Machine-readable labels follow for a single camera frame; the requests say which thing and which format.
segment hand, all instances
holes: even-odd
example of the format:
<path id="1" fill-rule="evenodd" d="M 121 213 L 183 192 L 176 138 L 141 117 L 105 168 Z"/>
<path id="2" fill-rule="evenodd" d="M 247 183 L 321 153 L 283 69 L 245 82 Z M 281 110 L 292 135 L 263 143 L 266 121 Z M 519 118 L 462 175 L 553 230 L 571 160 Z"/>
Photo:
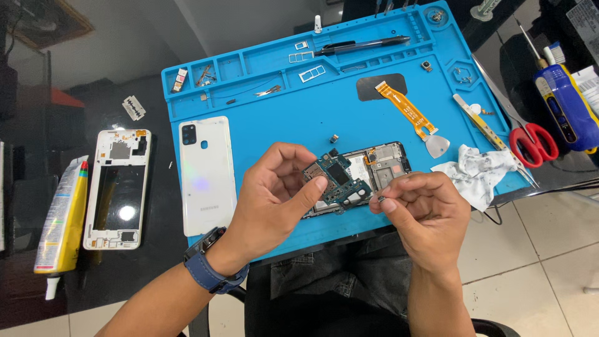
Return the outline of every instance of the hand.
<path id="1" fill-rule="evenodd" d="M 387 199 L 379 203 L 381 195 Z M 370 199 L 370 211 L 385 212 L 415 265 L 438 275 L 457 270 L 470 205 L 444 173 L 393 179 Z"/>
<path id="2" fill-rule="evenodd" d="M 233 275 L 289 237 L 328 184 L 325 177 L 304 182 L 301 170 L 314 161 L 304 146 L 275 143 L 246 171 L 233 220 L 207 251 L 215 271 Z"/>

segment yellow glue tube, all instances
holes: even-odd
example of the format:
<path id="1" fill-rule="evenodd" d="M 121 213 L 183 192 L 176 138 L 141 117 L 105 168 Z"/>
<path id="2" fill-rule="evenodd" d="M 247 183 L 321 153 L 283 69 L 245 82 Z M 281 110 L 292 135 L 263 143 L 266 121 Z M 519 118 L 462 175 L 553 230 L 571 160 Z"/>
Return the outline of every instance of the yellow glue tube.
<path id="1" fill-rule="evenodd" d="M 34 273 L 49 274 L 46 300 L 54 299 L 59 273 L 77 264 L 87 200 L 87 157 L 73 159 L 66 168 L 41 232 Z"/>

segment blue silicone repair mat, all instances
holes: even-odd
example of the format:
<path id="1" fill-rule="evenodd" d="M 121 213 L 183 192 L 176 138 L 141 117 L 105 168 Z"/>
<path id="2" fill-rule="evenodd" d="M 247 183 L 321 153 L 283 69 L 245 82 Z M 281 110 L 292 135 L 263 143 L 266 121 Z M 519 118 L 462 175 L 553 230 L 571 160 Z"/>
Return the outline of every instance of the blue silicone repair mat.
<path id="1" fill-rule="evenodd" d="M 437 22 L 433 16 L 440 14 Z M 303 62 L 289 63 L 289 54 L 314 52 L 324 45 L 355 40 L 356 42 L 407 35 L 406 44 L 354 50 L 333 56 L 320 56 Z M 295 44 L 306 41 L 307 49 L 296 50 Z M 420 65 L 431 64 L 427 72 Z M 215 74 L 212 84 L 195 83 L 204 71 Z M 325 73 L 303 83 L 299 73 L 322 66 Z M 171 93 L 179 68 L 188 75 L 182 91 Z M 356 82 L 363 77 L 400 73 L 407 85 L 406 97 L 439 129 L 451 146 L 446 154 L 433 159 L 425 143 L 416 135 L 411 123 L 387 99 L 360 101 Z M 231 146 L 237 193 L 244 172 L 274 142 L 305 145 L 317 157 L 333 147 L 329 138 L 339 136 L 334 144 L 339 153 L 383 143 L 403 143 L 414 171 L 447 161 L 457 161 L 462 144 L 481 152 L 494 148 L 470 122 L 453 100 L 459 93 L 468 103 L 478 103 L 494 115 L 481 115 L 485 122 L 506 142 L 509 128 L 486 83 L 470 58 L 470 50 L 444 1 L 423 6 L 400 8 L 387 16 L 379 14 L 325 27 L 322 33 L 308 32 L 281 40 L 241 49 L 196 62 L 163 70 L 162 84 L 168 103 L 177 168 L 179 163 L 179 123 L 215 116 L 229 119 Z M 254 95 L 280 85 L 281 91 L 263 97 Z M 509 172 L 495 188 L 496 194 L 528 186 L 524 178 Z M 361 233 L 388 225 L 381 215 L 368 207 L 356 207 L 343 215 L 328 214 L 302 220 L 291 236 L 278 248 L 261 257 L 286 252 Z M 190 237 L 190 245 L 199 237 Z"/>

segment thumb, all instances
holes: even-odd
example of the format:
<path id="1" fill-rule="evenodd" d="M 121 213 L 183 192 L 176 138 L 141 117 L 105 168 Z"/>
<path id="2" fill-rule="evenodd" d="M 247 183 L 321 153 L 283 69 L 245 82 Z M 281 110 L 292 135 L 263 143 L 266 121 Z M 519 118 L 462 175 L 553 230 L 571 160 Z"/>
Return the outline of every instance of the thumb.
<path id="1" fill-rule="evenodd" d="M 316 205 L 328 183 L 328 179 L 323 176 L 310 180 L 291 200 L 282 204 L 285 209 L 284 214 L 289 214 L 293 219 L 299 220 Z"/>
<path id="2" fill-rule="evenodd" d="M 386 198 L 380 204 L 391 223 L 407 240 L 418 234 L 421 225 L 414 219 L 409 210 L 396 199 Z"/>

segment samsung logo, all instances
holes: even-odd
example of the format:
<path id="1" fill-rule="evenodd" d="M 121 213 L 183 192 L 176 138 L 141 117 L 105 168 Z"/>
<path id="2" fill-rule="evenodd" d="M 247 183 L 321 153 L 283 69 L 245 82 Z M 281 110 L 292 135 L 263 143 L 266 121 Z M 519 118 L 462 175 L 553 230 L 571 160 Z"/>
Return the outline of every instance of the samsung logo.
<path id="1" fill-rule="evenodd" d="M 218 205 L 217 206 L 202 207 L 199 210 L 200 210 L 200 212 L 202 212 L 204 210 L 217 209 L 217 208 L 218 208 Z"/>

